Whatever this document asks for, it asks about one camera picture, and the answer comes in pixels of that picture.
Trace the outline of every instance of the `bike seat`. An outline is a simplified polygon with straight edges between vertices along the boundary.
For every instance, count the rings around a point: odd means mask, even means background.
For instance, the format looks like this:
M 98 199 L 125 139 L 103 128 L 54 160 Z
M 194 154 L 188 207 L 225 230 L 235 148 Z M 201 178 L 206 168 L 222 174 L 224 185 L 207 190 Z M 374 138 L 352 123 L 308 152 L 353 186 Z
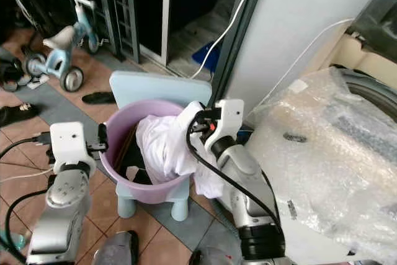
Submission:
M 75 33 L 73 26 L 66 26 L 53 37 L 43 39 L 43 44 L 52 49 L 67 50 L 72 44 Z

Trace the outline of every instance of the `white wall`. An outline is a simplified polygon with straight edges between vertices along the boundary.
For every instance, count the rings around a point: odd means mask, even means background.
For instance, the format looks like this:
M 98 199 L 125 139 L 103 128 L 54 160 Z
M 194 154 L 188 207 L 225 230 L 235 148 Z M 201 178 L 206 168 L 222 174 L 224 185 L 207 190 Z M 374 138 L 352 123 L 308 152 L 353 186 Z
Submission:
M 368 0 L 258 0 L 226 96 L 245 101 L 245 115 L 274 87 L 320 31 L 355 17 Z M 319 38 L 283 80 L 288 86 L 332 34 Z

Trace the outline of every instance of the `robotic arm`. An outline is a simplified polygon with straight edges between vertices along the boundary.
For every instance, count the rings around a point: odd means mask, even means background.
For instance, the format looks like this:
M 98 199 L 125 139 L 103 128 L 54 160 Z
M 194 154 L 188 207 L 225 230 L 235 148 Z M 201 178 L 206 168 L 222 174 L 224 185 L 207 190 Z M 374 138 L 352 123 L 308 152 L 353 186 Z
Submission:
M 239 231 L 243 264 L 290 264 L 284 255 L 285 240 L 270 183 L 257 161 L 235 142 L 243 106 L 242 100 L 221 100 L 214 108 L 199 112 L 187 132 L 188 147 L 199 161 L 211 167 L 189 142 L 191 133 L 201 133 L 205 149 L 216 156 L 218 174 L 230 183 L 224 191 L 229 202 L 224 203 L 231 207 Z
M 214 108 L 194 117 L 187 144 L 200 162 L 229 182 L 224 191 L 225 205 L 231 207 L 239 230 L 243 264 L 290 264 L 284 255 L 285 240 L 269 181 L 257 161 L 235 142 L 242 116 L 243 101 L 217 102 Z M 107 149 L 105 127 L 100 127 L 100 143 L 94 146 L 86 146 L 83 126 L 78 122 L 54 124 L 50 133 L 57 175 L 33 231 L 27 264 L 74 264 L 83 219 L 91 204 L 88 180 L 96 168 L 89 152 Z M 195 152 L 191 133 L 201 134 L 205 149 L 216 156 L 219 169 Z
M 88 180 L 96 169 L 89 151 L 105 150 L 107 145 L 87 147 L 79 122 L 53 124 L 50 133 L 56 178 L 45 195 L 45 210 L 33 231 L 27 264 L 74 264 L 83 219 L 91 205 Z

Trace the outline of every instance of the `children's bicycle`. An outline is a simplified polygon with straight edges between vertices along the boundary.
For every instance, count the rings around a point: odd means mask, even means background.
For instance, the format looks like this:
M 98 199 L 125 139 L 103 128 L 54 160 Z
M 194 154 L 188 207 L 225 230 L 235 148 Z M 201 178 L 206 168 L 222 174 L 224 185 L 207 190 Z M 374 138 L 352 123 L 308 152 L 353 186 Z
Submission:
M 81 45 L 81 41 L 87 43 L 87 50 L 95 54 L 103 41 L 99 41 L 98 35 L 93 31 L 84 12 L 83 5 L 91 9 L 95 8 L 95 2 L 89 0 L 74 0 L 78 21 L 66 26 L 58 34 L 45 38 L 43 44 L 53 50 L 46 57 L 40 52 L 30 52 L 24 62 L 24 71 L 32 77 L 38 77 L 42 73 L 53 74 L 60 80 L 63 90 L 77 91 L 84 82 L 84 73 L 81 68 L 71 65 L 71 52 L 73 47 Z

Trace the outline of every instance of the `white cable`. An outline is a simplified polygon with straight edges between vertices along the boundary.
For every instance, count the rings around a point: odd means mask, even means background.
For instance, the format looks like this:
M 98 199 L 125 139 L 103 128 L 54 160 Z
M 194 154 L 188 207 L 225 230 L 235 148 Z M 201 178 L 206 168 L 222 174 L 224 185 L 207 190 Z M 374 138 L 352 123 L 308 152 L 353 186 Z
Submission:
M 0 180 L 0 183 L 6 182 L 6 181 L 10 181 L 10 180 L 14 180 L 14 179 L 19 179 L 19 178 L 29 178 L 29 177 L 39 176 L 39 175 L 43 175 L 45 173 L 48 173 L 50 171 L 52 171 L 52 168 L 48 169 L 48 170 L 45 170 L 43 172 L 35 173 L 35 174 L 31 174 L 31 175 L 22 175 L 22 176 L 8 177 L 8 178 L 5 178 L 3 180 Z
M 290 73 L 290 71 L 293 69 L 293 67 L 298 63 L 298 61 L 302 58 L 302 56 L 304 54 L 306 54 L 306 52 L 310 49 L 310 47 L 317 41 L 317 39 L 323 35 L 323 33 L 325 33 L 325 31 L 328 31 L 329 29 L 337 26 L 337 25 L 341 25 L 344 23 L 348 23 L 348 22 L 352 22 L 354 19 L 350 18 L 350 19 L 344 19 L 344 20 L 340 20 L 336 23 L 333 23 L 327 27 L 325 27 L 310 43 L 309 45 L 303 50 L 302 53 L 300 53 L 300 55 L 295 59 L 295 61 L 291 64 L 291 66 L 288 68 L 288 70 L 285 72 L 285 74 L 279 79 L 279 81 L 276 83 L 276 85 L 272 88 L 272 90 L 270 90 L 267 95 L 258 103 L 258 105 L 255 106 L 255 108 L 253 108 L 250 113 L 248 113 L 247 117 L 250 116 L 250 114 L 252 112 L 254 112 L 254 110 L 256 110 L 256 108 L 258 108 L 261 104 L 263 104 L 264 101 L 266 101 L 266 99 L 275 91 L 275 89 L 280 85 L 280 83 L 284 80 L 284 78 Z
M 201 72 L 201 70 L 203 69 L 205 62 L 207 62 L 207 58 L 210 56 L 211 51 L 215 48 L 215 46 L 221 41 L 221 39 L 223 39 L 223 37 L 228 33 L 229 29 L 233 26 L 233 23 L 235 22 L 236 18 L 237 18 L 237 14 L 240 11 L 241 7 L 243 6 L 245 0 L 240 0 L 240 3 L 238 4 L 238 7 L 236 9 L 236 12 L 234 12 L 234 16 L 231 20 L 231 22 L 229 23 L 228 28 L 225 29 L 225 31 L 221 34 L 220 37 L 218 37 L 218 39 L 215 41 L 215 43 L 212 44 L 212 46 L 210 47 L 210 49 L 208 50 L 207 54 L 205 55 L 205 58 L 203 60 L 203 62 L 200 65 L 200 68 L 191 76 L 189 77 L 189 79 L 194 79 L 196 78 L 196 76 Z

